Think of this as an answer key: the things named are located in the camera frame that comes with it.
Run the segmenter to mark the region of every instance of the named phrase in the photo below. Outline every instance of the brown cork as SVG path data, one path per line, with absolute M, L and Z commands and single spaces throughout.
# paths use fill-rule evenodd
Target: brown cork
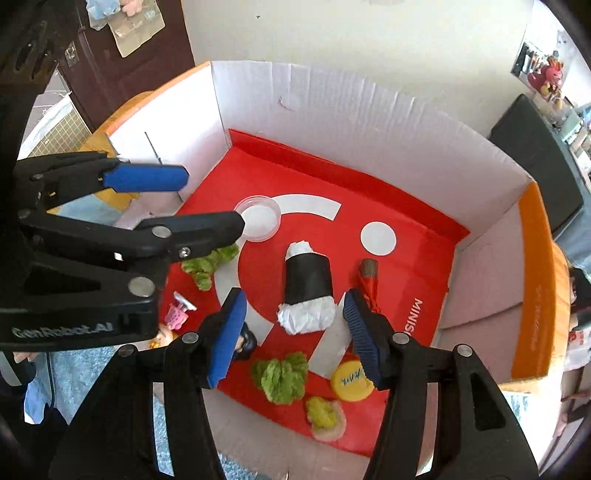
M 364 258 L 359 266 L 359 273 L 363 278 L 378 278 L 378 261 Z

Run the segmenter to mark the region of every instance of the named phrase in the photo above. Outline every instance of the clear plastic dish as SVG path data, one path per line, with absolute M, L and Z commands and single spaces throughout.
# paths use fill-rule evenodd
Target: clear plastic dish
M 263 195 L 247 197 L 234 210 L 244 220 L 242 238 L 249 242 L 269 240 L 279 230 L 281 209 L 275 200 Z

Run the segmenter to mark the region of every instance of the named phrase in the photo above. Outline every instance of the wooden door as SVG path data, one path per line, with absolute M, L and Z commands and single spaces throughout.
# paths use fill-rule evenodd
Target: wooden door
M 158 0 L 165 27 L 125 58 L 109 26 L 89 26 L 85 0 L 76 0 L 80 28 L 74 62 L 60 59 L 60 70 L 72 100 L 91 131 L 127 100 L 155 90 L 195 63 L 184 23 L 181 0 Z

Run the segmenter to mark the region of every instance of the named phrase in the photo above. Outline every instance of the yellow bottle cap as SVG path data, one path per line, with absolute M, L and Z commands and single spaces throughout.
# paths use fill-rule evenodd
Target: yellow bottle cap
M 363 400 L 374 390 L 374 384 L 366 378 L 358 360 L 340 364 L 330 380 L 330 386 L 343 401 Z

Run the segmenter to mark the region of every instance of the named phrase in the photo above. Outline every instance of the green toy broccoli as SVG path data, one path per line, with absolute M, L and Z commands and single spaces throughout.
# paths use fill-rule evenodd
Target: green toy broccoli
M 185 260 L 181 264 L 183 271 L 193 277 L 197 288 L 208 291 L 212 288 L 213 273 L 223 264 L 232 261 L 238 255 L 237 244 L 213 250 L 208 256 Z
M 252 364 L 251 376 L 268 401 L 276 405 L 291 405 L 304 398 L 308 379 L 308 360 L 301 352 L 289 353 L 285 360 L 259 360 Z

